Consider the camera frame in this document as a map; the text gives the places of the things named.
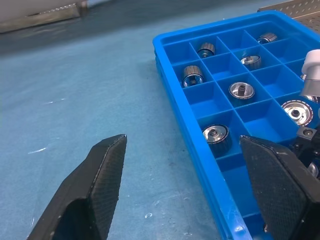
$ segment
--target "blue plastic tray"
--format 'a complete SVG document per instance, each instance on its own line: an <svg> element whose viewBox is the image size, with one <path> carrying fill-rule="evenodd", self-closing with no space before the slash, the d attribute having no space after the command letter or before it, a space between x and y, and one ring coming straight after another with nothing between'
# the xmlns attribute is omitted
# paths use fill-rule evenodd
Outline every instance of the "blue plastic tray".
<svg viewBox="0 0 320 240"><path fill-rule="evenodd" d="M266 32L278 40L260 45L256 38ZM216 55L201 59L196 51L205 42L215 45ZM251 135L288 145L298 126L281 104L294 99L311 105L315 116L308 126L315 127L318 108L299 93L304 58L320 48L320 37L280 12L265 11L165 33L153 45L158 72L222 238L272 239L263 231L238 139ZM261 56L260 69L249 71L241 64L247 54ZM182 88L183 69L189 65L200 67L205 82ZM234 82L255 87L253 103L232 101L228 88ZM233 142L218 158L202 134L212 124L228 126Z"/></svg>

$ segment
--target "scratch mark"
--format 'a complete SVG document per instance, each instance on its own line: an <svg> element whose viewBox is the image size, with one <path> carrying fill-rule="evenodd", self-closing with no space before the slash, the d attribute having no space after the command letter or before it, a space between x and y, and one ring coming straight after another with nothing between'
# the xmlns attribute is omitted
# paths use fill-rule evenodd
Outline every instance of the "scratch mark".
<svg viewBox="0 0 320 240"><path fill-rule="evenodd" d="M43 150L45 150L45 149L47 149L47 148L44 147L44 148L41 148L41 149L36 150L36 151L30 151L30 152L28 152L28 154L35 154L35 153L41 152L41 151L43 151Z"/></svg>
<svg viewBox="0 0 320 240"><path fill-rule="evenodd" d="M61 99L60 99L60 100L58 100L58 101L49 101L49 102L44 103L44 105L57 103L57 102L60 102L60 101L63 101L63 100L65 100L65 98L61 98Z"/></svg>
<svg viewBox="0 0 320 240"><path fill-rule="evenodd" d="M34 222L35 222L35 218L33 217L33 218L32 218L32 222L31 222L31 226L30 226L30 227L32 227L32 226L34 225Z"/></svg>

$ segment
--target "carbon fiber texture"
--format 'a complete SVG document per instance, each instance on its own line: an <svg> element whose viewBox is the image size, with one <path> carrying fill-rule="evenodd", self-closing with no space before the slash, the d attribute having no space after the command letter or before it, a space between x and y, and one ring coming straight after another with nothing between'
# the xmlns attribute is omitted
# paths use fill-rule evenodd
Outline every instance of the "carbon fiber texture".
<svg viewBox="0 0 320 240"><path fill-rule="evenodd" d="M270 141L263 142L275 152L246 138L241 138L240 142L253 194L268 231L274 240L290 239L301 222L307 198L275 152L284 158L296 156L291 155L288 148Z"/></svg>
<svg viewBox="0 0 320 240"><path fill-rule="evenodd" d="M101 239L106 239L119 199L124 157L126 152L125 137L119 138L105 154L92 192L89 196L96 227Z"/></svg>

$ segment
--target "white robot part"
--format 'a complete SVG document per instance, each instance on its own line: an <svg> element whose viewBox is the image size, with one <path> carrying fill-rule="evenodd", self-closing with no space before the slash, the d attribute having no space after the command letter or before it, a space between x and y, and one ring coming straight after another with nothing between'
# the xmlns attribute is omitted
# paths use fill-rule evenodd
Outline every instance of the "white robot part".
<svg viewBox="0 0 320 240"><path fill-rule="evenodd" d="M302 73L306 76L301 95L320 97L320 49L307 53Z"/></svg>

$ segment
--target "black mechanical component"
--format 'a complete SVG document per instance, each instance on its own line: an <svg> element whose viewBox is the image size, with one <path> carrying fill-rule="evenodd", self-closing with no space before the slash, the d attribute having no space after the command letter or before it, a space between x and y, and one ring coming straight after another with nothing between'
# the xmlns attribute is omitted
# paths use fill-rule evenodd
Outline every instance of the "black mechanical component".
<svg viewBox="0 0 320 240"><path fill-rule="evenodd" d="M127 136L93 146L62 182L27 240L105 240L119 197Z"/></svg>
<svg viewBox="0 0 320 240"><path fill-rule="evenodd" d="M305 167L310 162L304 166L287 147L257 137L241 136L240 145L265 230L274 240L320 240L320 181Z"/></svg>
<svg viewBox="0 0 320 240"><path fill-rule="evenodd" d="M212 43L205 42L200 46L197 53L202 59L204 59L207 57L214 56L216 54L216 48Z"/></svg>
<svg viewBox="0 0 320 240"><path fill-rule="evenodd" d="M300 127L292 145L292 152L308 168L314 159L320 157L320 130Z"/></svg>

